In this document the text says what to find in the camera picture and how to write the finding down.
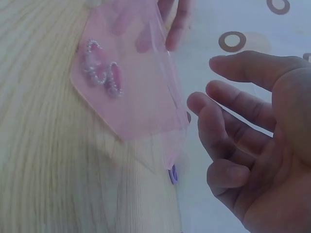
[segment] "wood grain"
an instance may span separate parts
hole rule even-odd
[[[180,233],[154,141],[123,143],[78,97],[81,0],[0,0],[0,232]]]

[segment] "silver glitter wire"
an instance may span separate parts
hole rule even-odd
[[[99,43],[94,40],[94,39],[89,39],[88,43],[87,43],[87,47],[86,47],[86,55],[90,56],[92,54],[92,46],[95,45],[97,48],[99,49],[103,49]],[[88,75],[91,77],[92,82],[95,85],[104,85],[106,83],[107,80],[107,75],[104,73],[104,78],[102,80],[99,79],[98,75],[96,74],[96,68],[95,67],[87,67],[86,72],[88,73]]]
[[[116,97],[122,97],[123,96],[123,90],[121,87],[117,87],[117,84],[115,82],[115,79],[113,77],[113,71],[112,71],[112,66],[117,66],[117,63],[112,62],[107,68],[107,82],[108,82],[108,93],[111,97],[116,98]]]

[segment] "hand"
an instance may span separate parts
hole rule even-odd
[[[194,0],[179,0],[177,14],[172,23],[166,40],[166,48],[174,51],[180,45],[182,38],[189,28],[192,4]],[[168,20],[174,0],[159,0],[158,7],[164,22]]]
[[[201,142],[213,160],[207,183],[252,233],[311,232],[311,64],[246,51],[211,59],[211,69],[272,92],[272,104],[220,81],[193,93]],[[217,103],[274,133],[269,137]]]

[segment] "finger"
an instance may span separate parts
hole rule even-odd
[[[236,146],[246,154],[258,157],[271,140],[271,137],[240,121],[203,93],[193,93],[188,98],[188,107],[195,114],[199,113],[199,135],[212,159],[228,159],[231,155],[230,150],[236,150]]]
[[[174,0],[159,0],[157,5],[163,21],[165,22],[170,15]]]
[[[207,183],[213,189],[214,195],[224,192],[224,189],[238,188],[246,184],[249,169],[226,159],[214,161],[207,170]]]
[[[254,130],[224,109],[223,116],[227,134],[235,145],[255,158],[262,155],[272,138]]]
[[[225,158],[249,168],[253,166],[255,159],[238,149],[228,137],[222,110],[212,100],[200,111],[198,128],[202,145],[213,161]]]
[[[255,51],[244,51],[229,56],[214,57],[210,68],[217,74],[236,82],[255,83],[269,91],[276,81],[288,72],[310,67],[299,57],[277,57]]]
[[[244,117],[249,122],[270,132],[276,127],[270,103],[242,92],[239,89],[221,82],[211,81],[206,87],[207,94],[216,102]]]
[[[250,170],[229,160],[220,159],[212,163],[207,170],[207,183],[213,193],[231,211],[239,193],[250,176]]]
[[[166,48],[170,51],[175,50],[187,31],[192,14],[193,0],[179,0],[176,17],[166,40]]]

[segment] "table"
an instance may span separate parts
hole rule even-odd
[[[70,84],[88,15],[0,1],[0,232],[180,233],[159,146],[118,140]]]

